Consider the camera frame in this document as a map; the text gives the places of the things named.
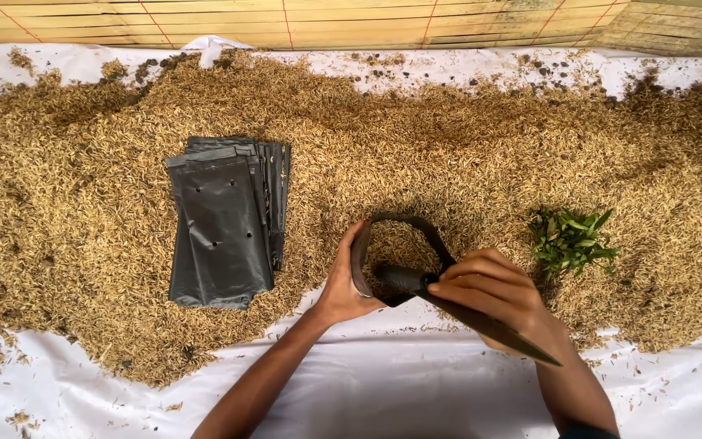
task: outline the person's left hand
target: person's left hand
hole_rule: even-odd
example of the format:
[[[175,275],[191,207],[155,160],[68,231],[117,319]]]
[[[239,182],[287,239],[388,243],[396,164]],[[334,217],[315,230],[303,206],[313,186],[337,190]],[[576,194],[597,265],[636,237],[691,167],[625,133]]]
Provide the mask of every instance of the person's left hand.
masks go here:
[[[338,255],[327,277],[327,284],[312,308],[329,326],[356,319],[386,306],[376,298],[366,298],[359,294],[351,280],[351,243],[363,225],[364,221],[352,225],[340,240]]]

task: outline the person's right hand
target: person's right hand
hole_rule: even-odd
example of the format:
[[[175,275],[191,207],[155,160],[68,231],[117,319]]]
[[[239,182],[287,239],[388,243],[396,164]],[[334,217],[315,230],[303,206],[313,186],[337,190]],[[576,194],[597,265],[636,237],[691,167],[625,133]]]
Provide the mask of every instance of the person's right hand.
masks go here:
[[[499,320],[563,365],[576,356],[565,325],[546,309],[530,277],[496,248],[468,253],[427,289]],[[481,338],[490,348],[512,352],[483,335]]]

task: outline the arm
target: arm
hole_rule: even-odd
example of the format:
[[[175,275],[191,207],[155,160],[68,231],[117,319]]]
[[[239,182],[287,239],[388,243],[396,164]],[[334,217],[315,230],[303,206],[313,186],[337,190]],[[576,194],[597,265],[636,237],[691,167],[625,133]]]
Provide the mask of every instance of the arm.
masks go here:
[[[385,306],[377,299],[362,297],[351,281],[351,241],[363,224],[351,226],[340,241],[335,263],[316,305],[248,368],[197,427],[192,439],[249,437],[329,326]]]
[[[429,290],[500,320],[563,365],[535,363],[541,394],[560,434],[587,426],[619,436],[609,397],[576,352],[565,325],[546,309],[530,277],[500,252],[471,252]],[[482,338],[489,347],[506,350]]]

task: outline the green plant cutting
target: green plant cutting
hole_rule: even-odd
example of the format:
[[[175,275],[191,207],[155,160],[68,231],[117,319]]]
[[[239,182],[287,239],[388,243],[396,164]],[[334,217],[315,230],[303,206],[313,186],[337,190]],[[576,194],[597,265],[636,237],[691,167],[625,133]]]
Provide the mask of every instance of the green plant cutting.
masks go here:
[[[537,239],[533,250],[544,267],[546,281],[571,271],[578,276],[588,263],[598,265],[607,273],[614,272],[614,257],[620,249],[606,248],[609,237],[598,233],[612,211],[609,209],[598,216],[543,207],[536,212],[530,223],[530,229]],[[607,259],[608,262],[601,264],[599,259]]]

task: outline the red string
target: red string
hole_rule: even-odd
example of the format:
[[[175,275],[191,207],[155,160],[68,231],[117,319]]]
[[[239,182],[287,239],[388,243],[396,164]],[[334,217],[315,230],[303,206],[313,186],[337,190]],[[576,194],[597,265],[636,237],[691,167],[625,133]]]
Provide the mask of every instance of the red string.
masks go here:
[[[530,45],[533,45],[533,44],[535,44],[535,40],[537,40],[537,39],[538,39],[538,37],[540,37],[540,36],[541,36],[541,32],[543,32],[543,31],[544,31],[544,29],[546,29],[546,25],[548,25],[548,22],[550,22],[550,21],[551,21],[551,19],[552,19],[552,18],[554,17],[554,14],[556,14],[556,13],[557,13],[557,11],[559,11],[559,9],[560,9],[560,8],[562,7],[562,5],[563,5],[564,3],[565,3],[565,0],[562,0],[562,3],[560,3],[560,4],[559,4],[559,6],[557,6],[557,9],[555,9],[555,10],[554,10],[554,12],[553,12],[553,13],[551,13],[551,16],[550,16],[550,17],[548,17],[548,20],[546,20],[546,23],[544,23],[544,26],[543,26],[543,27],[541,27],[541,30],[539,30],[539,31],[538,31],[538,34],[537,34],[537,35],[535,35],[535,38],[533,38],[533,40],[532,40],[532,42],[530,43]]]
[[[611,6],[615,5],[616,2],[617,2],[617,0],[614,0],[614,2],[611,4]],[[600,22],[600,20],[602,20],[603,17],[605,17],[605,14],[609,13],[609,11],[611,10],[611,6],[609,6],[609,8],[605,10],[605,12],[603,13],[603,15],[600,15],[600,18],[598,18],[598,21],[596,21],[595,24],[593,24],[592,27],[590,27],[590,30],[588,30],[586,34],[582,35],[581,38],[579,39],[579,41],[576,41],[575,43],[573,43],[573,45],[572,45],[571,47],[575,47],[577,44],[579,44],[579,43],[581,42],[581,40],[583,40],[584,38],[586,38],[587,35],[590,35],[590,32],[592,31],[592,29],[594,29],[595,26],[598,25],[598,23]]]
[[[421,44],[419,48],[424,48],[424,43],[427,42],[427,31],[430,30],[430,23],[432,23],[432,15],[435,14],[435,6],[438,5],[438,0],[432,5],[432,12],[430,13],[430,19],[427,20],[427,27],[424,28],[424,37],[421,39]]]
[[[148,14],[149,17],[151,17],[151,21],[154,22],[156,27],[158,27],[158,31],[161,32],[162,35],[164,35],[164,38],[167,40],[169,45],[171,45],[172,48],[175,48],[175,45],[173,45],[172,41],[169,40],[169,37],[167,36],[167,34],[165,34],[163,30],[161,30],[161,26],[158,23],[156,23],[156,20],[154,20],[154,16],[151,15],[151,13],[149,13],[147,9],[145,9],[145,4],[143,3],[143,0],[137,0],[137,1],[140,2],[140,6],[143,7],[143,11],[145,11],[145,13]]]
[[[286,0],[281,0],[283,5],[283,19],[286,21],[286,32],[288,32],[288,44],[292,45],[292,50],[294,50],[294,41],[292,41],[292,32],[288,28],[288,17],[286,16]]]
[[[0,9],[0,13],[4,14],[5,17],[11,19],[11,20],[13,21],[13,23],[14,23],[16,26],[20,27],[20,29],[21,29],[23,32],[26,32],[30,37],[32,37],[32,38],[34,38],[35,40],[37,40],[37,41],[39,41],[40,43],[42,43],[42,40],[41,40],[41,39],[37,38],[34,34],[32,34],[31,32],[29,32],[28,30],[26,30],[25,27],[23,27],[23,26],[21,26],[20,24],[18,24],[18,22],[15,21],[15,19],[14,19],[13,17],[11,17],[10,15],[7,15],[7,13],[4,12],[4,11],[2,11],[1,9]]]

